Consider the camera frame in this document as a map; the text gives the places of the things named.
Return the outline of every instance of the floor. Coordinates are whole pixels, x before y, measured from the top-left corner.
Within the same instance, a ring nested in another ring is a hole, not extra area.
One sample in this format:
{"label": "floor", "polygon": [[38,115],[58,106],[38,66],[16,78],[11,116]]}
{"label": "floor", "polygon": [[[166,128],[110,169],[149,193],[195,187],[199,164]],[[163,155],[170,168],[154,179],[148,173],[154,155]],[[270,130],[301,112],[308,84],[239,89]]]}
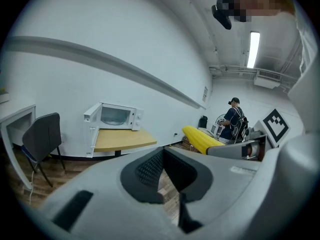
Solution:
{"label": "floor", "polygon": [[[174,145],[174,147],[186,149],[179,144]],[[31,181],[33,171],[30,167],[30,164],[28,163],[27,158],[19,149],[14,148],[13,150],[23,172]],[[16,194],[17,199],[25,204],[30,203],[33,208],[38,208],[46,199],[46,197],[54,190],[67,183],[69,180],[71,180],[73,177],[75,177],[88,167],[100,162],[64,160],[64,170],[58,159],[49,157],[46,158],[46,160],[41,163],[41,167],[43,168],[43,171],[47,175],[50,182],[53,184],[53,187],[50,187],[48,185],[39,169],[36,169],[37,173],[33,174],[34,187],[30,200],[31,191],[26,189],[26,187],[18,177],[16,171],[12,167],[7,154],[2,148],[0,148],[0,154],[4,160],[9,184]],[[179,193],[165,171],[163,171],[160,176],[158,192],[163,195],[163,207],[168,217],[171,219],[173,224],[177,225],[179,220]]]}

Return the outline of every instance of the black cap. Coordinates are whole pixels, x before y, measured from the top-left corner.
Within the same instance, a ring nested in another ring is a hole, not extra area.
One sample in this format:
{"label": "black cap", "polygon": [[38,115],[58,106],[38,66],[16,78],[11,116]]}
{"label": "black cap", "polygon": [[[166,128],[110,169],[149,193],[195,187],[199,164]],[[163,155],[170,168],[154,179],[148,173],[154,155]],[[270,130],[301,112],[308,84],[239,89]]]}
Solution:
{"label": "black cap", "polygon": [[240,104],[240,100],[238,98],[232,98],[231,102],[236,102]]}

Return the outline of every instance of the ceiling light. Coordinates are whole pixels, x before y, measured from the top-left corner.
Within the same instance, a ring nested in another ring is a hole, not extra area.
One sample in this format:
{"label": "ceiling light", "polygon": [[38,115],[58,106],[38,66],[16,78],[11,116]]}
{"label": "ceiling light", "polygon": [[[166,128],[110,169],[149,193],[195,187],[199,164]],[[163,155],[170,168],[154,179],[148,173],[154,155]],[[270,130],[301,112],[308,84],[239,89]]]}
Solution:
{"label": "ceiling light", "polygon": [[249,59],[247,68],[253,69],[255,67],[256,58],[258,54],[260,42],[260,33],[259,32],[251,32],[250,33],[250,52],[249,52]]}

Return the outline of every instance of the blue seat cushion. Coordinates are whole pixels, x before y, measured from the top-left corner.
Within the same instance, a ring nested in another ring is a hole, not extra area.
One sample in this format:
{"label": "blue seat cushion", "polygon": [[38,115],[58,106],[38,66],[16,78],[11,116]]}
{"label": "blue seat cushion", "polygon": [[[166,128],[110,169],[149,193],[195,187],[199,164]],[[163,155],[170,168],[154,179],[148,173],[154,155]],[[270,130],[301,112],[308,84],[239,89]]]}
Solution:
{"label": "blue seat cushion", "polygon": [[25,145],[21,146],[22,152],[34,163],[37,163],[37,160],[32,156],[32,154],[27,150]]}

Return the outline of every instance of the chair backrest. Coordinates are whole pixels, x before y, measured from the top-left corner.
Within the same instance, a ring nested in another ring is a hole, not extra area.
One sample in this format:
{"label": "chair backrest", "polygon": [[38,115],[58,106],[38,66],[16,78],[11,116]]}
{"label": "chair backrest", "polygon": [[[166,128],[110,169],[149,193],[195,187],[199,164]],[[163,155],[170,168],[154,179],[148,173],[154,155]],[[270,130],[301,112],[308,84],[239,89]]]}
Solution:
{"label": "chair backrest", "polygon": [[60,115],[38,117],[24,133],[22,142],[37,162],[41,162],[61,144]]}

